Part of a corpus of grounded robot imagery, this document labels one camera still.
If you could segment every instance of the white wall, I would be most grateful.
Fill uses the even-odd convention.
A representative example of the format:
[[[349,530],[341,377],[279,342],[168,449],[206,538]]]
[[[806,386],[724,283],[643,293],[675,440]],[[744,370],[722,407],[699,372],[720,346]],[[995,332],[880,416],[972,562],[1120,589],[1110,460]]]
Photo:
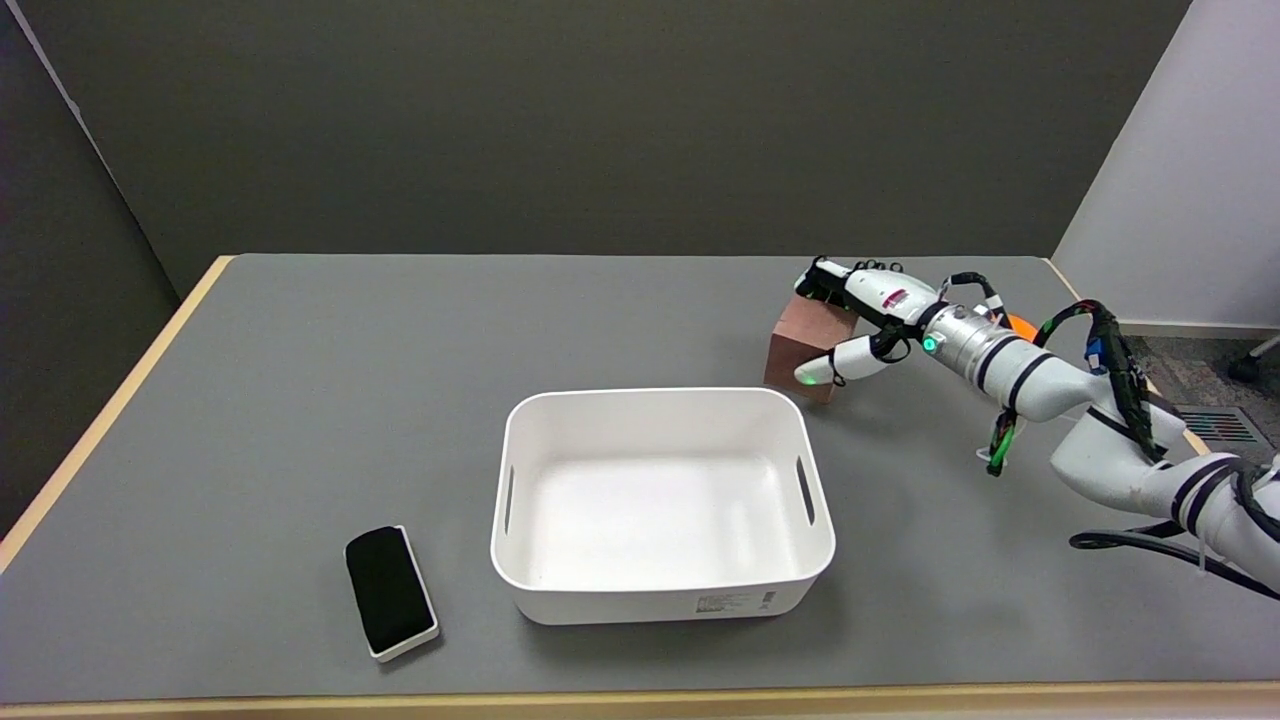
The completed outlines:
[[[1280,1],[1192,4],[1053,263],[1130,323],[1280,327]]]

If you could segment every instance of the gray wall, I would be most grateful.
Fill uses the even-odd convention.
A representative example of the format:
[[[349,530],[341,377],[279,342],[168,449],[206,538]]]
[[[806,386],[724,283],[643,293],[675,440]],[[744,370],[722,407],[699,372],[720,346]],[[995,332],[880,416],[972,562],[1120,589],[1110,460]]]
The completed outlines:
[[[0,533],[174,306],[128,208],[0,8]]]
[[[1187,0],[20,0],[221,252],[1050,255]]]

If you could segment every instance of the wooden block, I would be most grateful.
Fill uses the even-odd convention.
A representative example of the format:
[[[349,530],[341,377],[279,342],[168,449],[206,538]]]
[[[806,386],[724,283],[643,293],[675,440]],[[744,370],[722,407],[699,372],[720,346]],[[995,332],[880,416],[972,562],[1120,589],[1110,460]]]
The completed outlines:
[[[797,366],[826,355],[828,350],[854,337],[858,315],[808,300],[799,295],[782,310],[769,337],[769,356],[764,363],[764,384],[791,391],[822,404],[831,402],[836,386],[803,386],[796,382]]]

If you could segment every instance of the white plastic bin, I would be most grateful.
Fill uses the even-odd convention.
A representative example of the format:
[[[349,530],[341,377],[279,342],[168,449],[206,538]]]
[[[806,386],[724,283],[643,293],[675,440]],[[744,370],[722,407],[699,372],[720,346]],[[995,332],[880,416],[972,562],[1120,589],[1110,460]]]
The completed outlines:
[[[507,418],[490,555],[534,621],[781,615],[835,551],[804,418],[772,389],[554,392]]]

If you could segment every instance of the gray table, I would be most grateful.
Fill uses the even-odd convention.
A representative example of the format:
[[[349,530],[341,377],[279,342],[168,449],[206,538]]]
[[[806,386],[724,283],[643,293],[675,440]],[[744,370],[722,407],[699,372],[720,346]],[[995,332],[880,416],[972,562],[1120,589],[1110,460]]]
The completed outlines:
[[[1280,676],[1271,601],[1069,548],[1140,519],[1051,475],[1064,421],[1028,428],[987,477],[974,450],[996,409],[919,352],[805,407],[838,547],[795,611],[525,620],[488,556],[509,409],[758,384],[806,263],[233,260],[0,577],[0,701]],[[1033,258],[905,264],[980,270],[1034,322],[1073,300]],[[1057,350],[1076,357],[1087,324]],[[379,667],[342,547],[389,523],[408,528],[443,642]]]

